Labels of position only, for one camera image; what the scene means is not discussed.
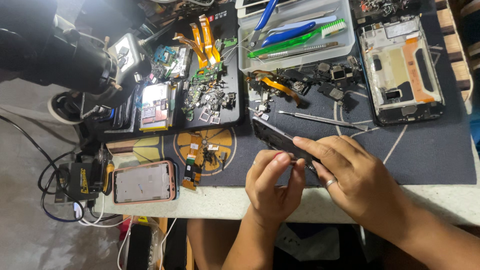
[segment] pink phone case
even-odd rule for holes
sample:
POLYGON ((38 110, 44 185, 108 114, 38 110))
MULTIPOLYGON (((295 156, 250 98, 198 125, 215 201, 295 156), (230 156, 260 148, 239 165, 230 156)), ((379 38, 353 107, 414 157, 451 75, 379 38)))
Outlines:
POLYGON ((135 167, 128 167, 128 168, 122 168, 122 169, 116 169, 113 171, 113 204, 115 205, 126 205, 126 204, 137 204, 137 203, 150 203, 150 202, 165 202, 165 201, 171 201, 173 200, 173 198, 175 197, 175 193, 176 193, 176 190, 175 190, 175 178, 174 178, 174 171, 173 171, 173 163, 171 161, 168 161, 168 160, 164 160, 164 161, 159 161, 159 162, 153 162, 153 163, 148 163, 148 164, 144 164, 144 165, 139 165, 139 166, 135 166, 135 167), (139 168, 139 167, 147 167, 147 166, 152 166, 152 165, 155 165, 155 164, 161 164, 161 163, 166 163, 168 165, 168 175, 169 175, 169 182, 170 182, 170 196, 168 197, 168 199, 159 199, 159 200, 148 200, 148 201, 134 201, 134 202, 124 202, 124 203, 118 203, 116 202, 116 199, 117 199, 117 186, 116 186, 116 174, 115 172, 118 172, 118 171, 125 171, 125 170, 128 170, 128 169, 134 169, 134 168, 139 168))

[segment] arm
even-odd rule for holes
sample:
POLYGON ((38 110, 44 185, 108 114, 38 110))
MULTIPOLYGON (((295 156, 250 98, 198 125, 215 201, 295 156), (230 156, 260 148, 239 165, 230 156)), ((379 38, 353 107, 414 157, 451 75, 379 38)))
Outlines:
POLYGON ((319 178, 333 201, 358 224, 395 244, 430 269, 478 269, 480 239, 443 223, 408 199, 383 163, 348 136, 294 143, 319 158, 319 178))
POLYGON ((285 152, 262 150, 248 171, 245 190, 251 201, 237 239, 222 269, 271 269, 280 223, 300 204, 305 186, 305 161, 293 166, 288 186, 275 187, 290 165, 285 152))

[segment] floor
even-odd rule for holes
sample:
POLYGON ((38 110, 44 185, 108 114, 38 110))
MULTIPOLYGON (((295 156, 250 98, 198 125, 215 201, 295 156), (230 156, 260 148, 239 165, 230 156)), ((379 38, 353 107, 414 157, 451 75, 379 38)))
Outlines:
MULTIPOLYGON (((73 128, 56 123, 46 108, 53 94, 63 91, 58 86, 42 87, 20 80, 0 84, 0 115, 21 126, 52 158, 71 151, 78 141, 73 128)), ((36 186, 48 164, 45 157, 4 121, 0 121, 0 138, 0 270, 116 269, 119 230, 47 217, 36 186)), ((46 202, 53 214, 72 217, 71 205, 54 205, 53 196, 47 196, 46 202)))

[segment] yellow label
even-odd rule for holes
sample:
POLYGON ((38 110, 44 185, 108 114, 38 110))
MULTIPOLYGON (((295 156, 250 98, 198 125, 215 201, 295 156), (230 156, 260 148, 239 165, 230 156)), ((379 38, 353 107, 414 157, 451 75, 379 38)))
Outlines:
POLYGON ((138 221, 140 221, 140 222, 148 222, 147 217, 145 217, 145 216, 138 217, 138 221))
POLYGON ((85 169, 80 169, 80 179, 82 179, 82 189, 80 192, 88 194, 87 176, 85 169))

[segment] green toothbrush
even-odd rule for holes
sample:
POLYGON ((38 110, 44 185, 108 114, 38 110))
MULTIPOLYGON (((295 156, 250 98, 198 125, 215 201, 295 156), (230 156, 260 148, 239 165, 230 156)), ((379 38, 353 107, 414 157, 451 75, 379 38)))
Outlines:
POLYGON ((303 43, 307 42, 307 40, 309 40, 312 36, 314 36, 316 34, 322 33, 322 38, 325 38, 325 37, 331 36, 333 34, 336 34, 336 33, 340 32, 342 30, 345 30, 346 27, 347 27, 347 24, 345 23, 344 19, 336 20, 332 23, 329 23, 327 25, 324 25, 324 26, 316 29, 313 32, 310 32, 308 34, 304 34, 303 36, 296 37, 294 39, 287 40, 287 41, 284 41, 282 43, 278 43, 276 45, 269 46, 267 48, 263 48, 263 49, 260 49, 260 50, 250 52, 247 56, 248 56, 248 58, 255 58, 255 57, 257 57, 259 55, 262 55, 262 54, 265 54, 265 53, 271 53, 271 52, 275 52, 275 51, 282 50, 282 49, 288 49, 292 46, 296 46, 298 44, 303 44, 303 43))

